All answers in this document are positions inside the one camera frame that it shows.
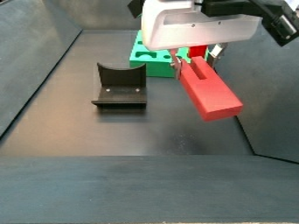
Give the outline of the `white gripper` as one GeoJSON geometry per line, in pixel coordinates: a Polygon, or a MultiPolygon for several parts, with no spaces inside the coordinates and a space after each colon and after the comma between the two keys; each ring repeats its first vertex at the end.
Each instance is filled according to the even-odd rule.
{"type": "Polygon", "coordinates": [[[181,79],[181,47],[217,44],[207,62],[215,67],[229,42],[250,39],[258,29],[259,18],[237,15],[207,17],[194,0],[145,0],[142,32],[145,46],[151,50],[170,50],[175,78],[181,79]]]}

